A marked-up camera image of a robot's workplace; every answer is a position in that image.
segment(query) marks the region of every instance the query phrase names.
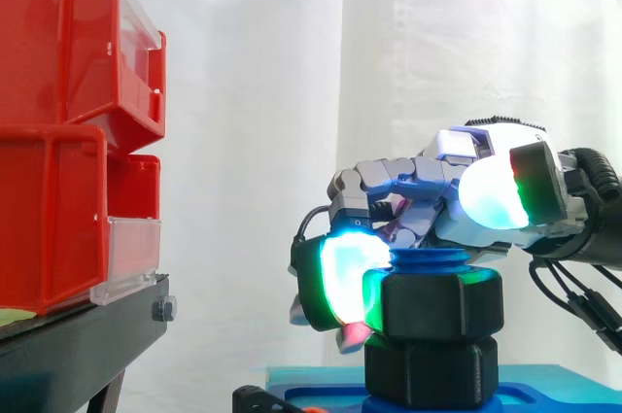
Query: glowing fingertip sensor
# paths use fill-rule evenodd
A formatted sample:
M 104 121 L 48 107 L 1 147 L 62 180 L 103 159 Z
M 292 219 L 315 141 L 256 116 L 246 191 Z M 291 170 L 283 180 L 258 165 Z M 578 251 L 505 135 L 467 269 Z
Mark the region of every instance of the glowing fingertip sensor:
M 343 324 L 364 321 L 363 275 L 369 269 L 390 266 L 389 245 L 376 235 L 346 231 L 327 238 L 320 261 L 333 314 Z
M 458 196 L 466 214 L 482 226 L 510 230 L 529 225 L 509 155 L 492 155 L 471 164 L 460 179 Z

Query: blue base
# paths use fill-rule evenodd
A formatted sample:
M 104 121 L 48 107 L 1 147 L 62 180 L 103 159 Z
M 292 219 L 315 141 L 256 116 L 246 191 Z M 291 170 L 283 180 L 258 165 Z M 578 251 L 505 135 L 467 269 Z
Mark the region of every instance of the blue base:
M 622 413 L 622 393 L 560 366 L 500 366 L 500 378 L 497 395 L 477 413 Z M 267 389 L 299 407 L 329 413 L 412 411 L 369 397 L 362 368 L 272 369 Z

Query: stacked storage bins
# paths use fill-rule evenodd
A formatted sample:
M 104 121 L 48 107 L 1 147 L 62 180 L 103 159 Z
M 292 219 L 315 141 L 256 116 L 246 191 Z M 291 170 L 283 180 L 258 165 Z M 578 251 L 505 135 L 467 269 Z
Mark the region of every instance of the stacked storage bins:
M 152 285 L 164 35 L 136 0 L 0 10 L 0 319 Z

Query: yellow object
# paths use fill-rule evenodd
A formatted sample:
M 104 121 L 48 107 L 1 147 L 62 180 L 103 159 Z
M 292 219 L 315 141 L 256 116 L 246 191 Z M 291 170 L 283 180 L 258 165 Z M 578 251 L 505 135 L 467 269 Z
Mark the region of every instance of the yellow object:
M 24 311 L 23 309 L 0 309 L 0 327 L 14 323 L 15 321 L 32 319 L 36 315 L 37 313 Z

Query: black hexagonal nut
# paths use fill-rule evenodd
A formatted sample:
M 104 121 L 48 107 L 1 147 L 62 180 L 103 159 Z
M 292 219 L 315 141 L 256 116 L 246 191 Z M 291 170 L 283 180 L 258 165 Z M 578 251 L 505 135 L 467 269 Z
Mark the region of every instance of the black hexagonal nut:
M 381 284 L 382 330 L 396 340 L 465 341 L 503 327 L 501 275 L 393 274 Z
M 423 410 L 476 409 L 499 386 L 497 342 L 365 343 L 365 386 L 372 396 Z

